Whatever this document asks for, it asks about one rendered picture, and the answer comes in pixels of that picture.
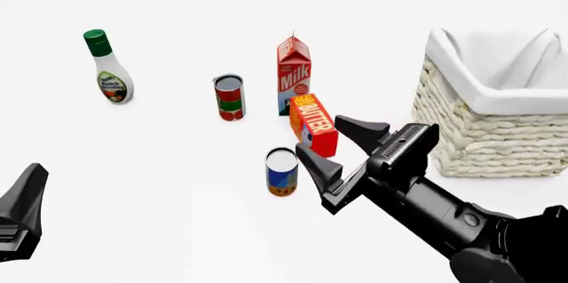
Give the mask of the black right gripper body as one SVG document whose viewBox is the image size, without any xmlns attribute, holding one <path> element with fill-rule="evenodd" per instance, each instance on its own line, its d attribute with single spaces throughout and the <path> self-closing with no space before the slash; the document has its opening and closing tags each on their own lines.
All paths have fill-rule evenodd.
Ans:
<svg viewBox="0 0 568 283">
<path fill-rule="evenodd" d="M 365 197 L 378 208 L 392 215 L 395 207 L 395 171 L 383 152 L 391 145 L 394 134 L 390 133 L 378 147 L 346 178 L 341 177 L 333 192 L 320 196 L 321 205 L 331 214 L 336 214 L 358 197 Z"/>
</svg>

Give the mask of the orange red butter box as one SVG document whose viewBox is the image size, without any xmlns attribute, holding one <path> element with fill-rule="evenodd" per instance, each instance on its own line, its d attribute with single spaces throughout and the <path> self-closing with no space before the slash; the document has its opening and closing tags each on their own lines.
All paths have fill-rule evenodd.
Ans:
<svg viewBox="0 0 568 283">
<path fill-rule="evenodd" d="M 290 101 L 289 123 L 300 144 L 308 146 L 322 157 L 334 157 L 338 130 L 319 99 L 309 93 Z"/>
</svg>

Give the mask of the woven cream wicker basket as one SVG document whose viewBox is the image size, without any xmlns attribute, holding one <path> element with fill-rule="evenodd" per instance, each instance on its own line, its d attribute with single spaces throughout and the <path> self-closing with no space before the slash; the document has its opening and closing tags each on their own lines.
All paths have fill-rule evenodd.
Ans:
<svg viewBox="0 0 568 283">
<path fill-rule="evenodd" d="M 445 177 L 551 177 L 568 168 L 568 114 L 477 114 L 424 59 L 412 116 L 439 126 L 430 153 Z"/>
</svg>

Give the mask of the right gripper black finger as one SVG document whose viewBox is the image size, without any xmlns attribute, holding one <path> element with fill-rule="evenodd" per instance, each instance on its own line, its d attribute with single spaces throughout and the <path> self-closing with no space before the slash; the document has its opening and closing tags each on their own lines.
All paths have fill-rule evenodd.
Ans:
<svg viewBox="0 0 568 283">
<path fill-rule="evenodd" d="M 296 157 L 310 174 L 320 196 L 336 189 L 343 174 L 343 165 L 320 156 L 304 144 L 296 144 Z"/>
<path fill-rule="evenodd" d="M 353 141 L 367 155 L 383 146 L 381 141 L 390 134 L 391 126 L 387 122 L 364 122 L 344 115 L 335 117 L 335 129 Z"/>
</svg>

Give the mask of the red tomato sauce can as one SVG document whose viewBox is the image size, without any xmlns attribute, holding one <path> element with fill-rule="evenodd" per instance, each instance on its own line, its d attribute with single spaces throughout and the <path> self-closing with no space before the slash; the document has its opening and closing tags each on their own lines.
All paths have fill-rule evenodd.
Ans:
<svg viewBox="0 0 568 283">
<path fill-rule="evenodd" d="M 228 122 L 241 120 L 246 114 L 243 80 L 239 75 L 220 75 L 213 80 L 220 117 Z"/>
</svg>

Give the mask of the white cloth basket liner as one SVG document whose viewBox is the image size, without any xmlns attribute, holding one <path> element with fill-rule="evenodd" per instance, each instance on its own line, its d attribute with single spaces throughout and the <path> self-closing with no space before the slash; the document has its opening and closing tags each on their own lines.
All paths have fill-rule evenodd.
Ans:
<svg viewBox="0 0 568 283">
<path fill-rule="evenodd" d="M 568 114 L 568 31 L 430 31 L 425 56 L 448 101 L 475 114 Z"/>
</svg>

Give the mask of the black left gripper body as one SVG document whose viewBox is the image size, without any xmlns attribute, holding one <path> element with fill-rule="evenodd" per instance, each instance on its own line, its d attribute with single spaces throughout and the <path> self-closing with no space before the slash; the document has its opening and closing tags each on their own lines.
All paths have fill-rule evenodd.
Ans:
<svg viewBox="0 0 568 283">
<path fill-rule="evenodd" d="M 0 218 L 0 262 L 28 260 L 42 234 L 41 227 Z"/>
</svg>

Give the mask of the blue yellow alphabet soup can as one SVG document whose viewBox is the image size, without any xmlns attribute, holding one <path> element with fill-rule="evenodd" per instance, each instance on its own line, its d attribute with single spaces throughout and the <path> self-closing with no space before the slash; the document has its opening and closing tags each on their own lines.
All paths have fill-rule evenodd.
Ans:
<svg viewBox="0 0 568 283">
<path fill-rule="evenodd" d="M 297 189 L 298 159 L 286 147 L 271 149 L 264 159 L 266 186 L 277 197 L 287 197 Z"/>
</svg>

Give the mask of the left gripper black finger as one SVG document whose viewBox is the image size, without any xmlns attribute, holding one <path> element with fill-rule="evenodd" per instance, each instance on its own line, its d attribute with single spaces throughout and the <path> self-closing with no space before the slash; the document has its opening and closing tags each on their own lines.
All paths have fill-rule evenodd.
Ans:
<svg viewBox="0 0 568 283">
<path fill-rule="evenodd" d="M 0 219 L 23 227 L 41 227 L 41 207 L 48 176 L 40 163 L 30 164 L 0 197 Z"/>
</svg>

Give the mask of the red and white milk carton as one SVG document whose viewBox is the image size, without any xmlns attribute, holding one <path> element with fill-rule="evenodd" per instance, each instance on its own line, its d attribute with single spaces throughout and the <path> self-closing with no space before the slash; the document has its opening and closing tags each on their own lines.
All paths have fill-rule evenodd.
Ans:
<svg viewBox="0 0 568 283">
<path fill-rule="evenodd" d="M 308 46 L 292 35 L 277 49 L 278 112 L 289 116 L 291 99 L 310 93 L 312 59 Z"/>
</svg>

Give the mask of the ranch dressing bottle green cap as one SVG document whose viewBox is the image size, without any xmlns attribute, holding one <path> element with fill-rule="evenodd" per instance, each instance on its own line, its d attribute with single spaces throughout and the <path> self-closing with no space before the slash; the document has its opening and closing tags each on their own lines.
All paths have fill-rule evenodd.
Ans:
<svg viewBox="0 0 568 283">
<path fill-rule="evenodd" d="M 134 96 L 134 84 L 115 56 L 106 32 L 91 29 L 83 33 L 83 40 L 95 61 L 97 85 L 103 96 L 113 104 L 126 104 Z"/>
</svg>

